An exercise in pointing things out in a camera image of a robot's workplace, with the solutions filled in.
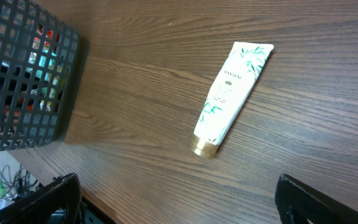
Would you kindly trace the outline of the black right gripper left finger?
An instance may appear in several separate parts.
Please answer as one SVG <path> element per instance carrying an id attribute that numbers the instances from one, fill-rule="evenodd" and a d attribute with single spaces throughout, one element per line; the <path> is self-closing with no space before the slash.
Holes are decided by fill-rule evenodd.
<path id="1" fill-rule="evenodd" d="M 1 209 L 0 223 L 75 223 L 81 199 L 79 178 L 70 173 Z"/>

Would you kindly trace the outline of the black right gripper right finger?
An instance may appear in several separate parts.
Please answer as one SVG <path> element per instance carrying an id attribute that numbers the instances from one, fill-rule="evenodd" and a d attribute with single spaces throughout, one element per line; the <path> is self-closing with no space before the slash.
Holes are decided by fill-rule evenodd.
<path id="1" fill-rule="evenodd" d="M 358 211 L 288 174 L 278 178 L 275 204 L 282 223 L 358 223 Z"/>

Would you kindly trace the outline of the white Pantene tube gold cap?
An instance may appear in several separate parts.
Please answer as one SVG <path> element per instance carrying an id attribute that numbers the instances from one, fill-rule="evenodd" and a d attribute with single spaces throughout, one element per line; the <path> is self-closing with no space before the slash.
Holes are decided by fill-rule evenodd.
<path id="1" fill-rule="evenodd" d="M 209 89 L 190 149 L 211 159 L 244 106 L 274 45 L 235 42 Z"/>

